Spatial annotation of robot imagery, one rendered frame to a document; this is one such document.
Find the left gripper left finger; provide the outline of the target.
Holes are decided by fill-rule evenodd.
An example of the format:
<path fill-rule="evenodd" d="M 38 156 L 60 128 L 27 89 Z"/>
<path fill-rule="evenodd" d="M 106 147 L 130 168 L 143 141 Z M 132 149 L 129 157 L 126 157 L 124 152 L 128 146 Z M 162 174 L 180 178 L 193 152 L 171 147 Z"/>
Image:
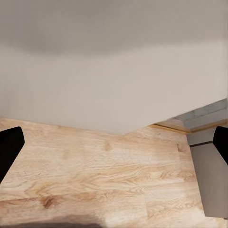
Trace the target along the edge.
<path fill-rule="evenodd" d="M 0 132 L 0 183 L 25 144 L 20 126 Z"/>

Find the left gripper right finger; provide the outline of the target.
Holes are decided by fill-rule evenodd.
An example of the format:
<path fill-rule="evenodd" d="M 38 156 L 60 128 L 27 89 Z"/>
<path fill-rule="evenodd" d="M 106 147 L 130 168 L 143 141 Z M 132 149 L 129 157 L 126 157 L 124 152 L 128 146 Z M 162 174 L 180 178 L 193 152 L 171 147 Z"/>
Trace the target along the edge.
<path fill-rule="evenodd" d="M 228 128 L 222 126 L 216 127 L 213 144 L 228 165 Z"/>

